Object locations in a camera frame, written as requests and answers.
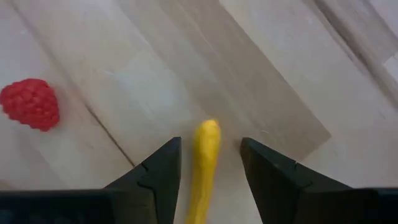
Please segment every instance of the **toy banana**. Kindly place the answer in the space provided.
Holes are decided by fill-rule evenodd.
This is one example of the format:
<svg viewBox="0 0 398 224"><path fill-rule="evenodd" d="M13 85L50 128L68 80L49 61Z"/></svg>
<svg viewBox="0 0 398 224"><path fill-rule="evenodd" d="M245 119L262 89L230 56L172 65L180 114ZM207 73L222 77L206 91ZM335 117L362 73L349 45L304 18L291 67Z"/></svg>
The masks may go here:
<svg viewBox="0 0 398 224"><path fill-rule="evenodd" d="M214 173L220 150L221 131L217 121L204 121L193 142L193 179L186 224L204 224L213 189Z"/></svg>

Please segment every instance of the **wood grain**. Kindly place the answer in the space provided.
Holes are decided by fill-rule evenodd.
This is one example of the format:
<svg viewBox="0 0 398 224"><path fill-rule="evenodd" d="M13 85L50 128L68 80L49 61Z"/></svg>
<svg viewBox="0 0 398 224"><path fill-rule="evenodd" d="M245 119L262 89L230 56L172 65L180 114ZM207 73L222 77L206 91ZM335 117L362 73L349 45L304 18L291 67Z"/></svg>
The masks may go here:
<svg viewBox="0 0 398 224"><path fill-rule="evenodd" d="M382 64L398 51L398 38L369 1L311 0L383 93L398 107L398 83Z"/></svg>
<svg viewBox="0 0 398 224"><path fill-rule="evenodd" d="M221 1L332 136L396 110L306 2Z"/></svg>
<svg viewBox="0 0 398 224"><path fill-rule="evenodd" d="M0 82L45 78L65 122L44 136L0 117L0 189L101 187L131 168L119 149L138 164L181 136L183 223L192 132L208 118L223 132L208 223L261 222L237 150L243 136L355 187L398 184L392 2L8 3Z"/></svg>
<svg viewBox="0 0 398 224"><path fill-rule="evenodd" d="M398 36L398 2L395 0L369 0L377 13L384 19L390 30Z"/></svg>
<svg viewBox="0 0 398 224"><path fill-rule="evenodd" d="M79 92L55 67L16 12L0 1L0 84L43 78L56 91L61 123L48 133L0 116L0 181L8 189L100 188L132 168Z"/></svg>
<svg viewBox="0 0 398 224"><path fill-rule="evenodd" d="M330 137L216 1L13 3L134 163L183 137L177 223L188 205L192 132L200 121L216 118L223 130L209 213L215 223L260 222L237 150L243 136L296 159Z"/></svg>

